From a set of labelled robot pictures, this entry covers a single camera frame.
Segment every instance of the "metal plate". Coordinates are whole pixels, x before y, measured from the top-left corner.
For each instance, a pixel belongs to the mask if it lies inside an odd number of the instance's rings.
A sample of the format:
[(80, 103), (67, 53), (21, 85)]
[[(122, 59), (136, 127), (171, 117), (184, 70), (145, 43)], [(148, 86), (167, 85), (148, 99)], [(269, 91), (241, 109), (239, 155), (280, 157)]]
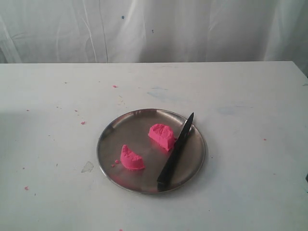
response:
[[(170, 126), (175, 137), (180, 135), (186, 119), (174, 112), (160, 109), (142, 109), (126, 113), (111, 122), (103, 131), (97, 146), (97, 156), (103, 173), (116, 185), (137, 193), (157, 194), (157, 177), (163, 169), (170, 152), (161, 148), (148, 137), (152, 125)], [(145, 169), (130, 171), (120, 160), (122, 146), (126, 144), (143, 157)], [(205, 142), (198, 129), (192, 125), (189, 138), (182, 150), (170, 186), (176, 189), (190, 180), (200, 169), (205, 158)]]

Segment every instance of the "knife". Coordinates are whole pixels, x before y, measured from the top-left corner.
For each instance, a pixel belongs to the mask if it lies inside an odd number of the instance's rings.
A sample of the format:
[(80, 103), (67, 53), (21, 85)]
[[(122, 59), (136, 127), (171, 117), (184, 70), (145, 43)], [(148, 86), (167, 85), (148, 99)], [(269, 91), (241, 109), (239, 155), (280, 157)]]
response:
[(159, 191), (164, 191), (170, 184), (174, 170), (180, 159), (180, 154), (185, 142), (188, 139), (188, 133), (193, 123), (193, 113), (187, 119), (179, 138), (174, 144), (174, 149), (167, 160), (163, 170), (161, 171), (159, 177), (157, 178), (157, 188)]

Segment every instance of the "plate rim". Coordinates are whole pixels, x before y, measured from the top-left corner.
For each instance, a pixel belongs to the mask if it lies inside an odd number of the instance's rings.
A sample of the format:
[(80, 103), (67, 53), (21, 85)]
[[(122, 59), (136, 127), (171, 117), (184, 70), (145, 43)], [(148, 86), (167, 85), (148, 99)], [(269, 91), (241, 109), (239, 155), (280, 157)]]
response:
[(172, 189), (168, 189), (168, 190), (165, 190), (165, 191), (157, 191), (157, 192), (141, 192), (141, 191), (136, 191), (136, 190), (133, 190), (133, 189), (128, 189), (118, 183), (116, 183), (115, 181), (113, 181), (109, 176), (108, 174), (106, 174), (106, 172), (104, 171), (101, 163), (100, 163), (100, 158), (99, 158), (99, 146), (100, 146), (100, 141), (101, 141), (101, 138), (102, 138), (102, 135), (104, 134), (104, 132), (106, 131), (106, 129), (108, 128), (109, 125), (111, 125), (112, 123), (114, 123), (118, 118), (120, 118), (121, 116), (124, 116), (124, 115), (127, 115), (127, 114), (131, 114), (131, 113), (134, 113), (134, 112), (137, 112), (137, 111), (143, 111), (143, 110), (158, 110), (158, 111), (162, 111), (162, 112), (167, 112), (167, 113), (172, 113), (172, 114), (175, 114), (181, 118), (184, 118), (187, 120), (186, 117), (178, 114), (178, 113), (175, 113), (175, 112), (172, 112), (172, 111), (169, 111), (169, 110), (165, 110), (165, 109), (159, 109), (159, 108), (142, 108), (142, 109), (138, 109), (138, 110), (133, 110), (133, 111), (130, 111), (130, 112), (127, 112), (127, 113), (124, 113), (120, 116), (118, 116), (117, 118), (115, 118), (114, 120), (112, 120), (105, 128), (104, 130), (102, 131), (101, 135), (99, 136), (98, 138), (98, 142), (97, 142), (97, 146), (96, 146), (96, 156), (97, 156), (97, 160), (98, 160), (98, 163), (99, 163), (99, 166), (100, 166), (100, 169), (101, 171), (103, 172), (103, 174), (113, 183), (115, 184), (116, 186), (126, 190), (126, 191), (129, 191), (129, 192), (132, 192), (132, 193), (137, 193), (137, 194), (146, 194), (146, 195), (157, 195), (157, 194), (163, 194), (163, 193), (167, 193), (167, 192), (171, 192), (171, 191), (174, 191), (180, 187), (182, 187), (183, 185), (185, 185), (187, 182), (191, 181), (196, 175), (198, 175), (200, 169), (202, 168), (203, 164), (204, 164), (204, 161), (205, 161), (205, 157), (206, 157), (206, 154), (207, 154), (207, 143), (202, 135), (202, 133), (199, 131), (199, 129), (194, 125), (194, 123), (192, 124), (192, 126), (194, 127), (195, 130), (198, 131), (198, 133), (200, 134), (201, 138), (202, 138), (202, 145), (203, 145), (203, 148), (204, 148), (204, 154), (203, 154), (203, 158), (201, 160), (201, 164), (200, 166), (198, 167), (198, 169), (196, 170), (195, 174), (190, 177), (187, 181), (185, 181), (184, 183), (182, 184), (179, 184), (177, 187), (174, 187)]

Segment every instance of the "knife blade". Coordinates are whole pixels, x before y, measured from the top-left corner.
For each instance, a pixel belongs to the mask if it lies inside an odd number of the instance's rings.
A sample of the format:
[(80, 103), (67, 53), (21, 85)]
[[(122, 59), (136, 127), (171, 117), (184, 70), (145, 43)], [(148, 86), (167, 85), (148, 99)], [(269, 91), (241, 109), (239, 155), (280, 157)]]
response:
[(161, 171), (159, 177), (157, 178), (157, 188), (159, 191), (163, 191), (172, 179), (173, 173), (176, 169), (177, 163), (180, 159), (180, 154), (182, 148), (187, 141), (188, 133), (193, 123), (193, 113), (187, 119), (177, 141), (174, 144), (174, 149), (168, 158), (163, 170)]

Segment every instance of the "white backdrop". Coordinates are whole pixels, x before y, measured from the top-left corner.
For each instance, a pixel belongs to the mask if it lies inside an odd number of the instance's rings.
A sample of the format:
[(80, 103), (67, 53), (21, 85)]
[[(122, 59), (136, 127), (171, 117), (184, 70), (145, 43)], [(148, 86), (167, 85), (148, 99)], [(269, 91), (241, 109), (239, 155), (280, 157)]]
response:
[(0, 63), (292, 60), (308, 0), (0, 0)]

